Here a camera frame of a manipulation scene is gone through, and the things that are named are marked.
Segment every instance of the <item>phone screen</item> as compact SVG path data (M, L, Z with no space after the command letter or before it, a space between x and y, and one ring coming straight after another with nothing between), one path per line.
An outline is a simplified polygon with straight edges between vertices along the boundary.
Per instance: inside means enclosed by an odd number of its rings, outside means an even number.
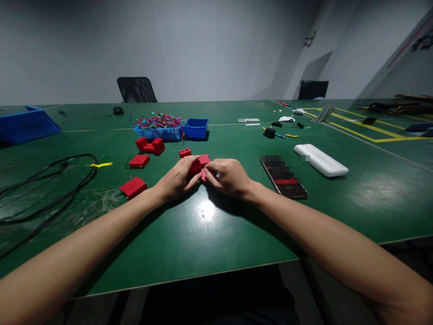
M260 163L278 193L295 200L308 198L307 191L286 167L286 163L281 161L281 156L261 156Z

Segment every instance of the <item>white device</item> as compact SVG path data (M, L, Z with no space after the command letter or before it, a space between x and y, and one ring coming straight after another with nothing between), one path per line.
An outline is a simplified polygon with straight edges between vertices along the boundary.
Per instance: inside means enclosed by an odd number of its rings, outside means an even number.
M312 144L299 144L295 146L294 150L297 154L306 156L305 160L310 161L311 166L326 177L343 176L349 172L347 167Z

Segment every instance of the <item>blue storage box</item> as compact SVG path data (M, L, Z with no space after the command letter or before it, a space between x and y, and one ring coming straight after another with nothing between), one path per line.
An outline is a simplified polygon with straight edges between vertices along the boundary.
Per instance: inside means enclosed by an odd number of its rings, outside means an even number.
M182 139L182 129L180 127L142 130L139 126L136 126L134 127L134 131L140 138L144 137L149 141L153 141L156 138L173 141L180 141Z
M59 133L59 126L38 107L26 106L27 111L0 116L0 139L21 144Z
M184 126L184 132L188 138L206 138L208 123L209 119L189 119Z

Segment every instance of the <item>dark floor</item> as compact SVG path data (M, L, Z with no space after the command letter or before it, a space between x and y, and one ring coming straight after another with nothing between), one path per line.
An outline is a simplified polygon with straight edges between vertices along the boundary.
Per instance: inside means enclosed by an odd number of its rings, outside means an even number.
M393 255L433 283L433 237L415 239L384 245ZM379 324L361 299L331 276L323 272L310 259L308 265L319 284L319 291L325 298L318 302L320 308L330 311L333 324ZM295 309L301 324L324 324L318 306L305 276L300 261L279 264L284 286L295 298ZM47 324L92 324L92 325L135 325L140 323L148 288L116 292L69 302Z

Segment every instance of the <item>chair backrest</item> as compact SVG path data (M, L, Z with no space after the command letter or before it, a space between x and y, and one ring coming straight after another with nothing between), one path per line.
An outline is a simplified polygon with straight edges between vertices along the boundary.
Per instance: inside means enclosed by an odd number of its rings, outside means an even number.
M301 80L298 99L315 99L326 97L329 81Z
M146 77L119 77L117 85L125 103L157 102L152 84Z

